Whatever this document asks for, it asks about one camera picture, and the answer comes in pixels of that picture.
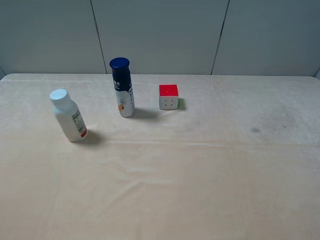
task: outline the bottle label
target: bottle label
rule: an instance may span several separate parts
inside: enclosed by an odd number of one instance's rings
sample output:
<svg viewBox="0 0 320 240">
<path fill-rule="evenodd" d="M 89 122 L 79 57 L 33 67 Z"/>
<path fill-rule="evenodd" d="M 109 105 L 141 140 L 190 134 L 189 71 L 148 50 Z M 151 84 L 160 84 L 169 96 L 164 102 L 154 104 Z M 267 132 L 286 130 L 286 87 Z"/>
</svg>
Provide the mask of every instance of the bottle label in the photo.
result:
<svg viewBox="0 0 320 240">
<path fill-rule="evenodd" d="M 84 119 L 81 116 L 81 113 L 78 109 L 74 115 L 72 115 L 72 119 L 75 123 L 76 128 L 78 129 L 81 137 L 83 138 L 87 134 L 87 127 Z"/>
<path fill-rule="evenodd" d="M 132 86 L 129 91 L 115 91 L 118 109 L 122 117 L 131 117 L 136 108 Z"/>
</svg>

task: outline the pill bottle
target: pill bottle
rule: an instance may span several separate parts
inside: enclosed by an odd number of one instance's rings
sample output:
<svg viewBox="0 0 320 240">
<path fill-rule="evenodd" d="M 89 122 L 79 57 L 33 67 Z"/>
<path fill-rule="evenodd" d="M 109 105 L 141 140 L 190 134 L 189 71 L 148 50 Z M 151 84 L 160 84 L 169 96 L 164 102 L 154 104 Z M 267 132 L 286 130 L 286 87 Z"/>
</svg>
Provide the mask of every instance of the pill bottle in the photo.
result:
<svg viewBox="0 0 320 240">
<path fill-rule="evenodd" d="M 50 93 L 50 100 L 53 103 L 53 114 L 68 140 L 70 142 L 84 140 L 88 135 L 87 127 L 78 105 L 71 100 L 67 90 L 54 90 Z"/>
<path fill-rule="evenodd" d="M 110 61 L 117 108 L 120 115 L 125 118 L 131 117 L 136 110 L 129 64 L 129 60 L 124 57 L 117 57 Z"/>
</svg>

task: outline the lying bottle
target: lying bottle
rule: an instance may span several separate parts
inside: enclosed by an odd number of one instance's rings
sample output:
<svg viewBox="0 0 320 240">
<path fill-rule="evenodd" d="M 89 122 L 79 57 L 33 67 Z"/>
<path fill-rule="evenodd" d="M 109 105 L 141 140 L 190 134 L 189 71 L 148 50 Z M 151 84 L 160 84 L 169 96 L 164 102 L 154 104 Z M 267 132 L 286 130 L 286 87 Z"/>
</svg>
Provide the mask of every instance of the lying bottle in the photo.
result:
<svg viewBox="0 0 320 240">
<path fill-rule="evenodd" d="M 50 93 L 50 100 L 53 103 L 53 114 L 68 140 L 70 142 L 84 140 L 88 135 L 86 124 L 78 105 L 71 100 L 67 90 L 54 90 Z"/>
</svg>

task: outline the wall seam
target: wall seam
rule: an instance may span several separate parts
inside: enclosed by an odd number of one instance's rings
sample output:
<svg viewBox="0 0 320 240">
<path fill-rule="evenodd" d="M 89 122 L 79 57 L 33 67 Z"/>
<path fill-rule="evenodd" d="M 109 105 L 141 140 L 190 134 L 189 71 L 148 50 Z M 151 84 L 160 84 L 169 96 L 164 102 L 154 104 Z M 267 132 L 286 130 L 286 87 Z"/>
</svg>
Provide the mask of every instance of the wall seam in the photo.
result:
<svg viewBox="0 0 320 240">
<path fill-rule="evenodd" d="M 7 75 L 6 73 L 5 73 L 5 71 L 2 69 L 2 67 L 0 66 L 0 72 L 2 72 L 3 73 L 3 75 Z"/>
<path fill-rule="evenodd" d="M 228 0 L 228 3 L 226 5 L 226 9 L 225 9 L 225 13 L 224 13 L 224 19 L 223 19 L 223 23 L 222 23 L 222 26 L 221 26 L 220 36 L 219 36 L 219 41 L 218 41 L 218 44 L 216 46 L 215 55 L 214 55 L 214 59 L 213 59 L 213 64 L 212 64 L 210 75 L 212 75 L 212 73 L 214 71 L 215 64 L 216 64 L 216 59 L 217 59 L 218 50 L 219 50 L 219 46 L 220 46 L 220 40 L 221 40 L 222 33 L 224 31 L 225 22 L 226 22 L 226 18 L 227 18 L 227 14 L 228 14 L 228 9 L 229 9 L 229 4 L 230 4 L 230 0 Z"/>
<path fill-rule="evenodd" d="M 96 15 L 95 15 L 95 10 L 94 10 L 94 5 L 93 5 L 93 3 L 92 3 L 92 0 L 90 0 L 90 4 L 91 4 L 92 13 L 93 13 L 93 20 L 94 20 L 94 25 L 95 25 L 96 34 L 97 34 L 98 40 L 99 40 L 99 45 L 100 45 L 100 50 L 101 50 L 101 55 L 102 55 L 102 60 L 103 60 L 103 65 L 104 65 L 105 73 L 108 74 L 108 72 L 107 72 L 107 66 L 106 66 L 106 61 L 105 61 L 105 56 L 104 56 L 104 51 L 103 51 L 102 45 L 101 45 L 101 40 L 100 40 L 100 35 L 99 35 L 99 29 L 98 29 L 98 24 L 97 24 Z"/>
<path fill-rule="evenodd" d="M 316 73 L 313 75 L 315 78 L 320 79 L 320 67 L 318 68 L 318 70 L 316 71 Z"/>
</svg>

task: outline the beige tablecloth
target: beige tablecloth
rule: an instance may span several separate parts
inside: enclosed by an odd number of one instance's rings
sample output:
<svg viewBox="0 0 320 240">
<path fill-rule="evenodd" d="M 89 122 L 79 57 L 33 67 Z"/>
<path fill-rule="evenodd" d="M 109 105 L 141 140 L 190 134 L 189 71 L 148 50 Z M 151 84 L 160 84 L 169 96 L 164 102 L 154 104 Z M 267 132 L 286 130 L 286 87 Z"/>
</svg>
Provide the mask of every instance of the beige tablecloth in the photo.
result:
<svg viewBox="0 0 320 240">
<path fill-rule="evenodd" d="M 120 116 L 111 75 L 0 81 L 1 240 L 317 240 L 320 81 L 132 75 Z M 159 84 L 179 109 L 159 110 Z M 65 138 L 49 94 L 89 129 Z"/>
</svg>

